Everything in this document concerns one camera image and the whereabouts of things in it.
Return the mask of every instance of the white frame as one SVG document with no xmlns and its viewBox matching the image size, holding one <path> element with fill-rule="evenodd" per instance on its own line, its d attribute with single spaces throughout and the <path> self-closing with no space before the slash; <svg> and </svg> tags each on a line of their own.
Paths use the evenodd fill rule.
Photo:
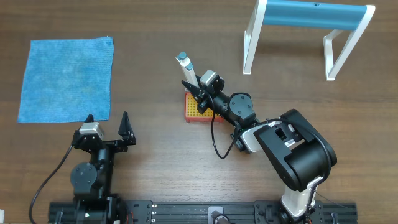
<svg viewBox="0 0 398 224">
<path fill-rule="evenodd" d="M 259 40 L 262 22 L 266 13 L 267 0 L 257 0 L 251 15 L 248 28 L 244 31 L 244 47 L 243 47 L 243 75 L 251 74 L 251 67 L 256 53 L 257 43 Z M 333 81 L 337 73 L 340 71 L 348 55 L 353 50 L 359 38 L 368 26 L 374 14 L 375 7 L 371 5 L 366 6 L 366 12 L 361 22 L 359 22 L 356 30 L 351 31 L 343 50 L 341 51 L 336 62 L 333 62 L 333 48 L 332 40 L 337 37 L 343 30 L 333 30 L 323 38 L 323 46 L 325 49 L 325 75 L 326 80 Z"/>
</svg>

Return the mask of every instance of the wooden table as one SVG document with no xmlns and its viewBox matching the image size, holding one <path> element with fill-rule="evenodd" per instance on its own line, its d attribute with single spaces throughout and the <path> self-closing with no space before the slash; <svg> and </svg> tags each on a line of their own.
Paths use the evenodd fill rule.
<svg viewBox="0 0 398 224">
<path fill-rule="evenodd" d="M 28 208 L 57 166 L 80 123 L 17 124 L 30 40 L 114 39 L 111 117 L 116 138 L 129 112 L 137 145 L 116 156 L 113 192 L 158 202 L 277 200 L 284 184 L 266 155 L 216 157 L 209 123 L 186 123 L 184 79 L 174 57 L 186 51 L 198 75 L 212 69 L 225 92 L 247 92 L 259 119 L 296 108 L 333 146 L 338 163 L 319 192 L 356 202 L 360 223 L 396 223 L 398 209 L 398 2 L 375 4 L 367 31 L 334 82 L 325 81 L 322 37 L 328 30 L 267 26 L 252 75 L 242 75 L 243 32 L 254 0 L 0 2 L 0 208 L 6 222 L 28 222 Z M 335 40 L 343 47 L 346 36 Z M 216 124 L 224 152 L 232 127 Z M 47 221 L 51 201 L 71 201 L 70 172 L 89 155 L 73 150 L 44 187 L 34 217 Z"/>
</svg>

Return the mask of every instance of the yellow perforated surface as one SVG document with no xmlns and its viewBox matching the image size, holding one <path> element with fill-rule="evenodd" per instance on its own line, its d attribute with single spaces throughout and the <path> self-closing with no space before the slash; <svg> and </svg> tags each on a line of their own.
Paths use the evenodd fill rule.
<svg viewBox="0 0 398 224">
<path fill-rule="evenodd" d="M 197 110 L 197 102 L 193 98 L 191 94 L 186 94 L 187 99 L 185 100 L 186 103 L 186 117 L 199 117 L 199 118 L 211 118 L 213 116 L 213 111 L 211 109 L 207 109 L 203 114 L 200 114 Z"/>
</svg>

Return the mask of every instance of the blue bar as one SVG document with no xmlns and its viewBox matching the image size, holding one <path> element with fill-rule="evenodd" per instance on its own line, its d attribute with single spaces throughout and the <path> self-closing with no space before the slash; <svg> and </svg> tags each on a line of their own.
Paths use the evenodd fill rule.
<svg viewBox="0 0 398 224">
<path fill-rule="evenodd" d="M 264 25 L 355 30 L 366 6 L 268 0 Z"/>
</svg>

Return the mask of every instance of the blue towel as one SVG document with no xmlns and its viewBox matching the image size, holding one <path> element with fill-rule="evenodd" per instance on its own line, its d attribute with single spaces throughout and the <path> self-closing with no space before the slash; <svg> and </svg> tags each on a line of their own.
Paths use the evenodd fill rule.
<svg viewBox="0 0 398 224">
<path fill-rule="evenodd" d="M 109 119 L 113 39 L 32 40 L 18 123 Z"/>
</svg>

